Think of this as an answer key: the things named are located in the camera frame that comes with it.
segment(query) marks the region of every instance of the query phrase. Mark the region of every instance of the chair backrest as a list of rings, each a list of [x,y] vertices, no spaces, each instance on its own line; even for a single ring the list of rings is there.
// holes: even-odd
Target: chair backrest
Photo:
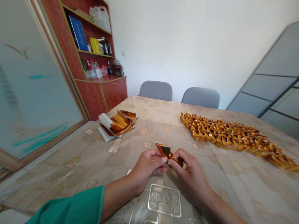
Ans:
[[[172,101],[172,87],[167,82],[145,81],[140,87],[139,96]]]
[[[182,103],[218,108],[219,98],[219,93],[216,90],[191,87],[185,91]]]

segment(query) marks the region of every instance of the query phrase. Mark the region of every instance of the green sleeve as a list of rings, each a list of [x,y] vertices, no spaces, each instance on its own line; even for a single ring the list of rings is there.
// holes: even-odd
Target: green sleeve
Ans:
[[[27,223],[99,224],[103,211],[104,190],[105,186],[101,186],[69,198],[48,201]]]

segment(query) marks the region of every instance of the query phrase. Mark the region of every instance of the black kettle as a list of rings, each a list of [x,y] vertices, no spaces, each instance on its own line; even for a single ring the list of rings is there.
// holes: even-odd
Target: black kettle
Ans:
[[[113,55],[112,55],[111,46],[110,46],[108,40],[107,40],[105,37],[102,37],[102,39],[97,39],[97,40],[98,40],[98,41],[104,41],[104,44],[103,44],[104,55],[113,56]]]

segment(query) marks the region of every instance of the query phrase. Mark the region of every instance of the human hand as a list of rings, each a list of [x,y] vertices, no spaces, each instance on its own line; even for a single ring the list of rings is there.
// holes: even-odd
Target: human hand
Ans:
[[[213,204],[213,201],[216,200],[215,192],[209,186],[198,160],[181,148],[174,153],[173,158],[182,158],[187,165],[183,170],[176,161],[168,160],[174,171],[182,179],[183,185],[187,187],[190,203],[196,207],[199,206],[198,201],[206,205]]]
[[[141,153],[134,169],[128,177],[136,183],[136,194],[140,195],[152,175],[167,172],[167,157],[162,157],[158,149],[151,149]]]

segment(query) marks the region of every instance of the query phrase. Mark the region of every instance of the table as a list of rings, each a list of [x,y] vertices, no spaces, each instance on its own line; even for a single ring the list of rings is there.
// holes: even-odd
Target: table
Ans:
[[[130,96],[117,109],[136,113],[135,128],[105,142],[95,122],[91,134],[81,133],[15,181],[2,202],[34,214],[46,201],[72,196],[127,175],[140,154],[154,141],[184,148],[202,165],[212,189],[248,223],[298,223],[299,173],[280,170],[247,152],[227,151],[195,141],[180,114],[255,126],[299,163],[299,142],[264,121],[239,112]],[[208,223],[181,194],[173,170],[151,177],[145,191],[121,208],[107,223]]]

